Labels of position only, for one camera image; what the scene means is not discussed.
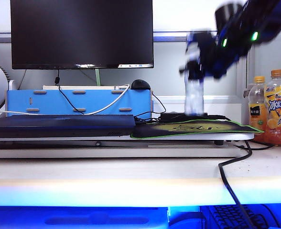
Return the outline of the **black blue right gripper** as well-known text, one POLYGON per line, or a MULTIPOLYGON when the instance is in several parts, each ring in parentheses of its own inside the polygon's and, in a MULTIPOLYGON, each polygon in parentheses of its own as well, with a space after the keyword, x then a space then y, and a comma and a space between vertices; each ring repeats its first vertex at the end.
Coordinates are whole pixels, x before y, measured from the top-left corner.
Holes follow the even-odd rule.
POLYGON ((250 49, 250 30, 241 28, 239 24, 227 23, 217 38, 216 41, 209 32, 187 33, 186 49, 192 43, 198 43, 199 63, 197 60, 189 60, 179 69, 179 74, 186 74, 187 79, 203 79, 204 76, 220 79, 250 49))

